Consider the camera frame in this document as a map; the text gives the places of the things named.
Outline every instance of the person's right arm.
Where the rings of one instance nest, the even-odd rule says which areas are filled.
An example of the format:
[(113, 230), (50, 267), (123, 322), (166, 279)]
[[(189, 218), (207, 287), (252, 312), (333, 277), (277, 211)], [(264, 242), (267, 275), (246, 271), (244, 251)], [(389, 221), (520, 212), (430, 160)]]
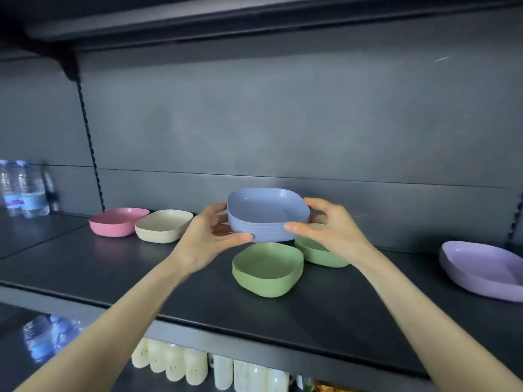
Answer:
[(340, 205), (305, 198), (325, 215), (313, 216), (315, 226), (287, 223), (286, 230), (323, 244), (354, 265), (388, 310), (427, 369), (436, 388), (445, 392), (523, 391), (523, 382), (491, 355), (416, 285), (376, 250)]

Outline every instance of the beige bowl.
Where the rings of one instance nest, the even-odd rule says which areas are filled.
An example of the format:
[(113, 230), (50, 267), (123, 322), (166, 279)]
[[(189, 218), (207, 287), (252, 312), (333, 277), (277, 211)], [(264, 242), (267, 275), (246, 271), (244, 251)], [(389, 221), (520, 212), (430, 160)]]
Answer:
[(134, 230), (141, 240), (171, 243), (181, 238), (193, 217), (184, 210), (158, 210), (138, 220)]

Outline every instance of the finger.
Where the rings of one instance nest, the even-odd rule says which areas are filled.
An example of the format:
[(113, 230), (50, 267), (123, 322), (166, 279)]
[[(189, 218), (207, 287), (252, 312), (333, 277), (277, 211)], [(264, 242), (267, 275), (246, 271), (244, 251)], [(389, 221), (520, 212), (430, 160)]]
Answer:
[(212, 229), (212, 232), (216, 235), (218, 232), (232, 232), (232, 229), (227, 224), (218, 224)]
[(211, 227), (214, 227), (217, 224), (223, 224), (229, 221), (229, 215), (228, 214), (217, 214), (214, 215), (211, 219)]
[(228, 234), (227, 236), (219, 237), (218, 239), (216, 246), (219, 252), (222, 252), (226, 249), (251, 242), (253, 236), (248, 232), (237, 232), (236, 234)]
[(327, 216), (333, 211), (333, 209), (335, 209), (336, 206), (335, 204), (321, 198), (304, 198), (303, 201), (307, 206), (310, 206), (312, 209), (321, 210)]
[(285, 230), (302, 237), (311, 238), (314, 240), (321, 239), (322, 232), (325, 226), (315, 226), (306, 223), (290, 222), (285, 224)]
[(327, 224), (328, 217), (325, 214), (311, 216), (310, 223)]
[(227, 209), (227, 204), (225, 202), (222, 203), (215, 203), (214, 205), (207, 206), (200, 215), (206, 217), (207, 219), (210, 219), (213, 217), (216, 213), (222, 212), (225, 209)]

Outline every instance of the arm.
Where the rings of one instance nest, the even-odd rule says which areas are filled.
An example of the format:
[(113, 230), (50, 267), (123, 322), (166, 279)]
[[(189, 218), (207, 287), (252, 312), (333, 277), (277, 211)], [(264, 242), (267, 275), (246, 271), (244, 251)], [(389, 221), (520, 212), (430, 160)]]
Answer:
[(221, 251), (247, 243), (211, 205), (196, 216), (173, 252), (16, 392), (109, 391), (173, 289)]
[(439, 390), (523, 391), (523, 382), (519, 378), (367, 241), (342, 206), (318, 198), (306, 198), (305, 203), (325, 213), (311, 220), (324, 225), (288, 223), (285, 228), (322, 243), (361, 271), (376, 289)]

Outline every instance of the forearm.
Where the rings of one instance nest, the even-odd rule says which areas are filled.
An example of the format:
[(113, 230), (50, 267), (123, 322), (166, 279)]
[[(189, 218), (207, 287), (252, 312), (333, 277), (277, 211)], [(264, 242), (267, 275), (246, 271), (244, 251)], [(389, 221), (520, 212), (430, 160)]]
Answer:
[(171, 255), (16, 392), (109, 391), (173, 289), (188, 273)]
[(439, 390), (523, 390), (523, 383), (377, 250), (358, 268), (376, 289)]

